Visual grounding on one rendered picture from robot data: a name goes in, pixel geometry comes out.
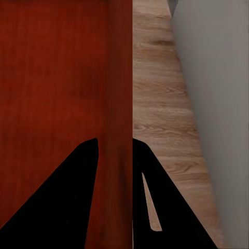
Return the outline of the storage box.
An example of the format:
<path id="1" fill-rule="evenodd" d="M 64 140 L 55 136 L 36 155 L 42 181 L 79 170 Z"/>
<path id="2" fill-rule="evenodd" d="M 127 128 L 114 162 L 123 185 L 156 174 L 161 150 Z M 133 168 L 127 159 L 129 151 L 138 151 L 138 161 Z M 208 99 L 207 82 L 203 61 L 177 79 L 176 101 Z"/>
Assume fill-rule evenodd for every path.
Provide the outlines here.
<path id="1" fill-rule="evenodd" d="M 81 143 L 85 249 L 132 249 L 133 0 L 0 0 L 0 230 Z"/>

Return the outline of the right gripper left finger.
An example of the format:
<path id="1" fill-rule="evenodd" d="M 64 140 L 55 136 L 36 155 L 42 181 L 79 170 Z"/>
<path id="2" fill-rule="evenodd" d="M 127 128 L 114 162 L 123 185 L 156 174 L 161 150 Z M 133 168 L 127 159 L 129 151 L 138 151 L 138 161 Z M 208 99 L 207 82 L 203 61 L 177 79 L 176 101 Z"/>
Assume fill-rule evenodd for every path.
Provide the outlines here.
<path id="1" fill-rule="evenodd" d="M 99 159 L 81 143 L 0 230 L 0 249 L 85 249 Z"/>

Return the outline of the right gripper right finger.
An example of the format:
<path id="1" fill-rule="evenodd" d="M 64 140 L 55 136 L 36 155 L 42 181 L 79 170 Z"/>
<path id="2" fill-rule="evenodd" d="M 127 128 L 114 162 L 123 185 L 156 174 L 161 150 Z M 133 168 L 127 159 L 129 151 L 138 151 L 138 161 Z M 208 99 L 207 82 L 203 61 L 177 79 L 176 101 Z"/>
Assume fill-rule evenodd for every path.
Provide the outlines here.
<path id="1" fill-rule="evenodd" d="M 162 231 L 150 228 L 142 173 Z M 149 146 L 132 139 L 134 249 L 218 249 Z"/>

